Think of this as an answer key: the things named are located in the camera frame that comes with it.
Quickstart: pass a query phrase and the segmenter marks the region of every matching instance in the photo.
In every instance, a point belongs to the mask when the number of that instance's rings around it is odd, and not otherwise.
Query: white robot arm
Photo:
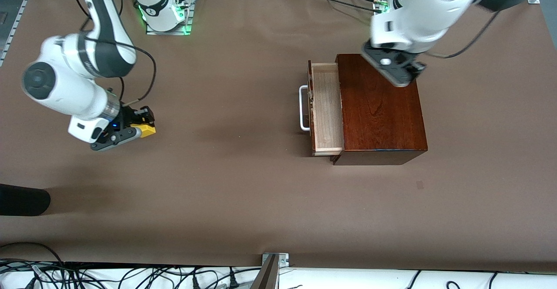
[[[154,119],[148,107],[139,111],[124,107],[95,83],[95,77],[127,75],[136,61],[135,48],[114,0],[84,1],[94,28],[46,39],[38,59],[23,75],[22,88],[41,105],[71,115],[68,132],[102,150],[154,133]],[[183,1],[138,1],[153,29],[173,29],[183,20],[179,16]],[[142,126],[145,122],[151,127]]]
[[[415,61],[429,50],[474,0],[379,0],[362,56],[396,87],[425,68]]]

